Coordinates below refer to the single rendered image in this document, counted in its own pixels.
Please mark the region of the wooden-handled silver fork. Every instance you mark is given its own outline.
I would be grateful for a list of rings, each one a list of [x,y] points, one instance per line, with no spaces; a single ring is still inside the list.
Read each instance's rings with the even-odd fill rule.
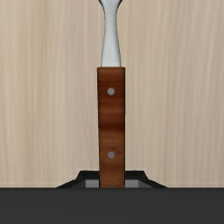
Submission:
[[[101,66],[97,68],[100,188],[125,187],[125,68],[117,10],[122,0],[99,0],[104,12]]]

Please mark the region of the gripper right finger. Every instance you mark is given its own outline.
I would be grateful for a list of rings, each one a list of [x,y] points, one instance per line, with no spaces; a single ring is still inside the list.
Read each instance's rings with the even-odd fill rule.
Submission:
[[[126,188],[165,188],[151,179],[148,179],[144,171],[126,171],[125,172]]]

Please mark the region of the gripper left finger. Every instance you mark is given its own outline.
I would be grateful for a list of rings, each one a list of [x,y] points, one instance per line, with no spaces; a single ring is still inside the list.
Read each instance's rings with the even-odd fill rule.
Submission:
[[[80,171],[75,179],[59,185],[59,188],[98,188],[99,177],[98,171]]]

